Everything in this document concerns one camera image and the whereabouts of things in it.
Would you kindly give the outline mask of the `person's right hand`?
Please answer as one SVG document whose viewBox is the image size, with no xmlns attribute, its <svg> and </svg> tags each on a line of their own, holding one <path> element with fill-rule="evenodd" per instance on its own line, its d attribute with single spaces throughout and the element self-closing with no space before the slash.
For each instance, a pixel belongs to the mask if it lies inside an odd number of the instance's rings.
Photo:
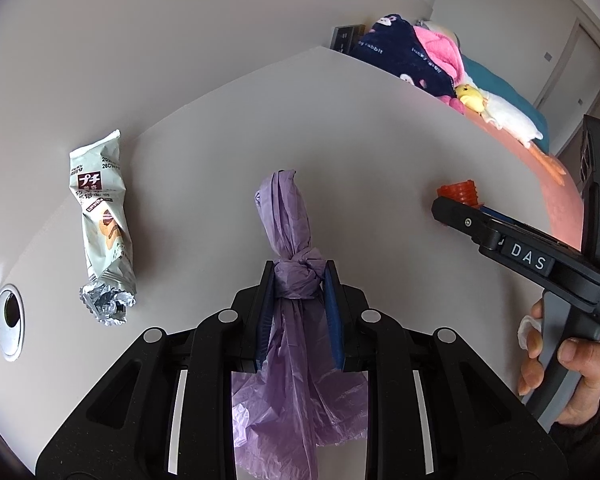
<svg viewBox="0 0 600 480">
<path fill-rule="evenodd" d="M 517 392 L 526 396 L 539 387 L 544 379 L 544 368 L 539 361 L 543 350 L 541 333 L 532 325 L 524 332 L 527 356 L 520 367 Z M 565 340 L 558 350 L 558 361 L 581 378 L 566 407 L 556 418 L 562 426 L 582 426 L 591 420 L 600 407 L 600 342 L 579 338 Z"/>
</svg>

